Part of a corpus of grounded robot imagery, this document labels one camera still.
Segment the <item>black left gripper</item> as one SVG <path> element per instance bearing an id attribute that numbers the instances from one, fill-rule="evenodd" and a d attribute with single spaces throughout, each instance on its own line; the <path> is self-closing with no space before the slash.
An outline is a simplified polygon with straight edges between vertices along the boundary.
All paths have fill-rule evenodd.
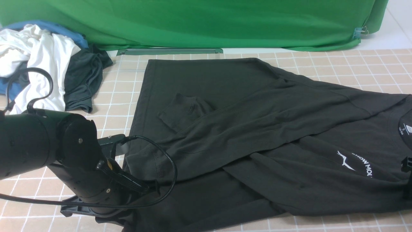
<path id="1" fill-rule="evenodd" d="M 128 205 L 143 196 L 138 191 L 128 190 L 99 170 L 82 171 L 60 164 L 51 164 L 48 168 L 75 194 L 65 203 L 88 203 L 108 205 Z M 96 218 L 132 218 L 132 209 L 110 209 L 93 207 L 71 207 L 64 205 L 60 213 L 65 217 L 73 214 Z"/>

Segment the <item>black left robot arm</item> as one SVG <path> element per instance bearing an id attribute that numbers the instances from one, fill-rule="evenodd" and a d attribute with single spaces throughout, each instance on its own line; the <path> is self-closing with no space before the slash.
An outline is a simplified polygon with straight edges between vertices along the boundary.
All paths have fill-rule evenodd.
<path id="1" fill-rule="evenodd" d="M 1 180 L 49 168 L 73 193 L 64 201 L 1 195 L 28 204 L 61 206 L 61 213 L 99 219 L 124 218 L 132 210 L 163 200 L 156 180 L 132 177 L 115 161 L 138 136 L 97 138 L 92 120 L 79 114 L 30 110 L 19 115 L 1 111 Z"/>

